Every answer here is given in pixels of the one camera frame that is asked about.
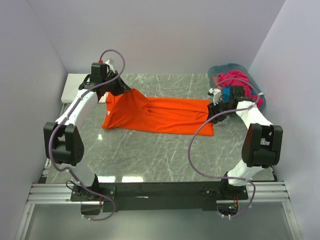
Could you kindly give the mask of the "orange t-shirt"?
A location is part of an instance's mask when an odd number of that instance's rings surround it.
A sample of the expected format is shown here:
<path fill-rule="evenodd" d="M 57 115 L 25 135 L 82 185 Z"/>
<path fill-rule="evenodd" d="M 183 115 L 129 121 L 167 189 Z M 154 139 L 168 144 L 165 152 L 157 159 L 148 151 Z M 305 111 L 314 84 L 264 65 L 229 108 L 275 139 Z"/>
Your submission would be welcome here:
<path fill-rule="evenodd" d="M 209 100 L 146 97 L 137 89 L 106 98 L 107 114 L 101 127 L 141 132 L 193 135 L 208 119 Z"/>

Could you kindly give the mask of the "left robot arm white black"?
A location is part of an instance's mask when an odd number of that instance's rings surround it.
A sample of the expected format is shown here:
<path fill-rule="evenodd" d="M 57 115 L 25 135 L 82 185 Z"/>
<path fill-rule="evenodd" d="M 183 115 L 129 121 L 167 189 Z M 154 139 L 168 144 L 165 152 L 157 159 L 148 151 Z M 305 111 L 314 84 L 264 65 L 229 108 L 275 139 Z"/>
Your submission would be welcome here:
<path fill-rule="evenodd" d="M 88 201 L 94 201 L 102 194 L 97 175 L 83 161 L 85 148 L 80 128 L 105 94 L 118 96 L 130 91 L 131 88 L 124 83 L 110 61 L 94 62 L 91 73 L 79 85 L 67 110 L 57 120 L 47 122 L 43 127 L 47 158 L 58 172 L 68 172 L 73 177 L 74 194 Z"/>

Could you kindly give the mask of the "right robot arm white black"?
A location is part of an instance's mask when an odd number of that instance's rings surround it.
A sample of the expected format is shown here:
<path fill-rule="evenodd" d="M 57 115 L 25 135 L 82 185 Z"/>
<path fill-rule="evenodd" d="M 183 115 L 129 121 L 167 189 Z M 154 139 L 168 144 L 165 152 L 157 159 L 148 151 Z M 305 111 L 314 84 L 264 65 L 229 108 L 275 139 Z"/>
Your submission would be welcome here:
<path fill-rule="evenodd" d="M 279 163 L 283 128 L 263 116 L 254 98 L 246 96 L 241 85 L 231 87 L 227 100 L 222 99 L 220 89 L 211 88 L 208 95 L 213 97 L 213 102 L 207 106 L 211 123 L 222 122 L 227 117 L 224 112 L 236 113 L 247 128 L 241 160 L 225 174 L 224 184 L 219 187 L 221 197 L 230 200 L 256 173 Z"/>

